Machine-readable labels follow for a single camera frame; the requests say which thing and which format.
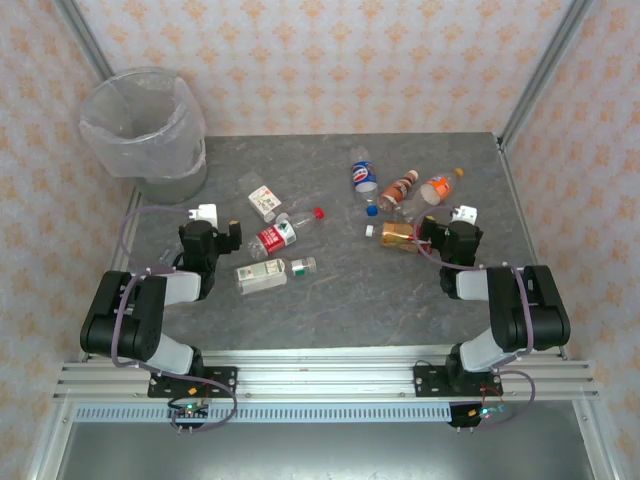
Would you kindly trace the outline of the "clear unlabelled plastic bottle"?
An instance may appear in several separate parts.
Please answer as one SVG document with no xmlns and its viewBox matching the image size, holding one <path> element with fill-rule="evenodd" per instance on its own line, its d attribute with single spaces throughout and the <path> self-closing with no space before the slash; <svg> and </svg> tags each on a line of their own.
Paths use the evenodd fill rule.
<svg viewBox="0 0 640 480">
<path fill-rule="evenodd" d="M 430 204 L 421 196 L 405 199 L 398 204 L 394 213 L 394 219 L 404 223 L 414 223 L 415 219 L 429 207 Z"/>
</svg>

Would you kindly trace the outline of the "gold label plastic bottle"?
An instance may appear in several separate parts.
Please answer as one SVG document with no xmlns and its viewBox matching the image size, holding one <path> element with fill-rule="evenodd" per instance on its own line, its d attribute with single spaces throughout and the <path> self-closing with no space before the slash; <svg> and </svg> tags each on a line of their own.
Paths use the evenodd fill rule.
<svg viewBox="0 0 640 480">
<path fill-rule="evenodd" d="M 367 225 L 365 236 L 375 239 L 382 247 L 418 253 L 414 241 L 414 227 L 408 223 L 384 222 L 381 225 Z"/>
</svg>

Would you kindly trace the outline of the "red label plastic bottle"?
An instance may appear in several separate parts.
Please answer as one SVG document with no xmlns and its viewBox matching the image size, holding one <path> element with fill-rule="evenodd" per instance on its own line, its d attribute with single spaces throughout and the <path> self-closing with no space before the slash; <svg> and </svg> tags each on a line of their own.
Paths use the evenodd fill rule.
<svg viewBox="0 0 640 480">
<path fill-rule="evenodd" d="M 266 259 L 295 243 L 313 229 L 324 216 L 324 210 L 318 207 L 294 214 L 281 213 L 272 225 L 249 240 L 247 251 L 255 260 Z"/>
</svg>

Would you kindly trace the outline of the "white label small bottle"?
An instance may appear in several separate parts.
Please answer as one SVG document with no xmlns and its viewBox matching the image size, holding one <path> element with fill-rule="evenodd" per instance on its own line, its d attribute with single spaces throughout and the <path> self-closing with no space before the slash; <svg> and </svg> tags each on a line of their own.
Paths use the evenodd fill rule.
<svg viewBox="0 0 640 480">
<path fill-rule="evenodd" d="M 273 223 L 284 212 L 285 203 L 267 186 L 267 183 L 254 171 L 250 171 L 238 180 L 239 189 L 247 198 L 251 207 L 266 223 Z"/>
</svg>

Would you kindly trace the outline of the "green label square bottle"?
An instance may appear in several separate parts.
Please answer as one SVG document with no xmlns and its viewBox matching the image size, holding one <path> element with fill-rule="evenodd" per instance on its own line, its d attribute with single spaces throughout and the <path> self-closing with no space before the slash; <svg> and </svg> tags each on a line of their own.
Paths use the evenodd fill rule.
<svg viewBox="0 0 640 480">
<path fill-rule="evenodd" d="M 291 277 L 317 272 L 314 257 L 296 260 L 272 259 L 237 268 L 235 279 L 241 295 L 249 295 L 285 285 Z"/>
</svg>

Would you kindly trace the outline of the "orange label plastic bottle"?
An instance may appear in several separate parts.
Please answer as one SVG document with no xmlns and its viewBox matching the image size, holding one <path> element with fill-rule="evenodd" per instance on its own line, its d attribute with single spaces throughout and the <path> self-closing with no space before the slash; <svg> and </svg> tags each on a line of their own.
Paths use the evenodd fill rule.
<svg viewBox="0 0 640 480">
<path fill-rule="evenodd" d="M 446 174 L 438 174 L 427 180 L 419 190 L 422 199 L 429 205 L 439 205 L 453 191 L 456 183 L 464 177 L 464 170 L 454 168 Z"/>
</svg>

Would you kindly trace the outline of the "brown label plastic bottle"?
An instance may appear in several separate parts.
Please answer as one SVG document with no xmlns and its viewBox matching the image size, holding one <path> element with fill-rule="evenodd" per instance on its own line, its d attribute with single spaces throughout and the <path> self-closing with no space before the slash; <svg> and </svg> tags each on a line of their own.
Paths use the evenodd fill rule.
<svg viewBox="0 0 640 480">
<path fill-rule="evenodd" d="M 377 200 L 379 209 L 385 212 L 398 210 L 418 179 L 419 173 L 416 170 L 407 171 L 402 178 L 394 181 L 379 195 Z"/>
</svg>

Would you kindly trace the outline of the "blue label cola bottle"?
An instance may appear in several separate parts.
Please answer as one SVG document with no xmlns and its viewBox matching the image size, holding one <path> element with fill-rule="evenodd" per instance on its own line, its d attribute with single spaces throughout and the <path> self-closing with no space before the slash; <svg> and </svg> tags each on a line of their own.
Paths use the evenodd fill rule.
<svg viewBox="0 0 640 480">
<path fill-rule="evenodd" d="M 370 154 L 364 146 L 350 151 L 351 178 L 357 198 L 366 205 L 369 217 L 378 215 L 378 182 Z"/>
</svg>

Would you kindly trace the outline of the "grey metal panel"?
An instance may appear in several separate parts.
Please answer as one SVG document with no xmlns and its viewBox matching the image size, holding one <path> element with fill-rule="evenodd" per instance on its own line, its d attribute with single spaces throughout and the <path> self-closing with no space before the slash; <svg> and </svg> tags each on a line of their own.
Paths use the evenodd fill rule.
<svg viewBox="0 0 640 480">
<path fill-rule="evenodd" d="M 77 424 L 57 480 L 593 480 L 566 420 L 455 433 L 444 424 Z"/>
</svg>

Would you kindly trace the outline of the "aluminium table side rail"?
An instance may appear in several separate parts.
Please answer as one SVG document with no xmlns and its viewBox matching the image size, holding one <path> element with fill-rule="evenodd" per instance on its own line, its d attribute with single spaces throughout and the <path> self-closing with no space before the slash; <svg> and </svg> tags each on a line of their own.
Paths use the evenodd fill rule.
<svg viewBox="0 0 640 480">
<path fill-rule="evenodd" d="M 527 243 L 527 247 L 531 256 L 531 259 L 533 260 L 534 264 L 538 264 L 538 257 L 534 248 L 534 243 L 528 228 L 528 224 L 527 224 L 527 220 L 526 220 L 526 216 L 525 216 L 525 212 L 524 212 L 524 208 L 522 206 L 522 203 L 520 201 L 520 197 L 518 194 L 518 190 L 517 190 L 517 185 L 516 182 L 514 180 L 514 175 L 512 173 L 510 164 L 509 164 L 509 160 L 508 160 L 508 155 L 507 155 L 507 148 L 502 140 L 501 137 L 497 137 L 496 138 L 496 146 L 497 146 L 497 150 L 498 150 L 498 154 L 500 157 L 500 161 L 501 164 L 503 166 L 506 178 L 507 178 L 507 182 L 509 184 L 509 188 L 510 188 L 510 192 L 511 192 L 511 196 L 513 198 L 514 204 L 515 204 L 515 208 L 520 220 L 520 224 L 522 226 L 522 230 L 525 236 L 525 240 Z"/>
<path fill-rule="evenodd" d="M 124 216 L 129 215 L 135 209 L 139 208 L 143 204 L 143 200 L 139 190 L 134 187 L 131 197 L 129 199 L 129 204 L 124 213 Z M 120 243 L 126 243 L 128 247 L 133 245 L 133 239 L 135 237 L 135 231 L 137 229 L 138 220 L 131 220 L 125 226 L 125 233 L 121 234 L 120 230 L 116 231 L 116 246 L 114 250 L 114 254 L 112 260 L 108 266 L 108 270 L 119 270 L 119 271 L 127 271 L 129 267 L 129 258 L 124 253 L 123 248 Z"/>
</svg>

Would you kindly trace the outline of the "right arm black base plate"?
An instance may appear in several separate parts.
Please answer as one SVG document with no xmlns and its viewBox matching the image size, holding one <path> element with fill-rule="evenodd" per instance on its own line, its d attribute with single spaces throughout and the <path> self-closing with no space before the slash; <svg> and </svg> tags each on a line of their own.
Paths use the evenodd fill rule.
<svg viewBox="0 0 640 480">
<path fill-rule="evenodd" d="M 419 363 L 413 367 L 417 397 L 498 397 L 503 394 L 500 378 L 490 372 L 454 372 L 444 365 Z"/>
</svg>

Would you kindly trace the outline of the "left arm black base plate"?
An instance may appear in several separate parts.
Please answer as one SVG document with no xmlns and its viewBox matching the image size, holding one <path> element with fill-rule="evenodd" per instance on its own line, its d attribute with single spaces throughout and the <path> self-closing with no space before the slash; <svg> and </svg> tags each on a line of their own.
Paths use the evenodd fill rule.
<svg viewBox="0 0 640 480">
<path fill-rule="evenodd" d="M 205 366 L 197 380 L 184 380 L 152 373 L 147 388 L 147 396 L 155 399 L 181 398 L 225 398 L 228 394 L 218 386 L 204 382 L 204 379 L 224 385 L 233 392 L 237 385 L 237 367 Z"/>
</svg>

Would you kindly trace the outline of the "aluminium mounting rail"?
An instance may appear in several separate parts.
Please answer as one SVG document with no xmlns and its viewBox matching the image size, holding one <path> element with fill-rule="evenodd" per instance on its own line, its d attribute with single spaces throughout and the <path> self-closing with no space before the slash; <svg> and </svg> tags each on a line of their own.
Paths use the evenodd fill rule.
<svg viewBox="0 0 640 480">
<path fill-rule="evenodd" d="M 413 367 L 441 365 L 450 348 L 436 346 L 319 349 L 219 350 L 204 353 L 205 365 L 235 366 L 236 394 L 247 402 L 415 401 Z M 94 355 L 63 365 L 54 390 L 57 401 L 140 401 L 149 376 L 117 368 Z M 559 349 L 533 353 L 507 366 L 504 396 L 525 401 L 598 399 L 601 390 L 586 361 L 568 360 Z"/>
</svg>

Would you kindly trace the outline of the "aluminium frame post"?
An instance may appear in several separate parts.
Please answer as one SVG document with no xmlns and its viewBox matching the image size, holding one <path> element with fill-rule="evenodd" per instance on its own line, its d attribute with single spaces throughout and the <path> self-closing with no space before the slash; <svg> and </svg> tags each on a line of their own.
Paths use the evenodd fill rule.
<svg viewBox="0 0 640 480">
<path fill-rule="evenodd" d="M 505 152 L 514 141 L 593 2 L 594 0 L 571 0 L 502 133 L 497 137 L 497 145 L 501 152 Z"/>
<path fill-rule="evenodd" d="M 76 0 L 52 1 L 99 80 L 105 81 L 112 77 L 114 71 Z"/>
</svg>

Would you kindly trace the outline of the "aluminium frame leg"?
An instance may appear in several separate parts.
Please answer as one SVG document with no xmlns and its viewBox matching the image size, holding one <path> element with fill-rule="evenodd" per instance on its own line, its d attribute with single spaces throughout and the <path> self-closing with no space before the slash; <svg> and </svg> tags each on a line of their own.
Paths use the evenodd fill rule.
<svg viewBox="0 0 640 480">
<path fill-rule="evenodd" d="M 572 404 L 594 480 L 627 480 L 604 401 L 580 399 Z"/>
<path fill-rule="evenodd" d="M 55 403 L 36 444 L 27 480 L 56 480 L 74 423 L 76 405 Z"/>
</svg>

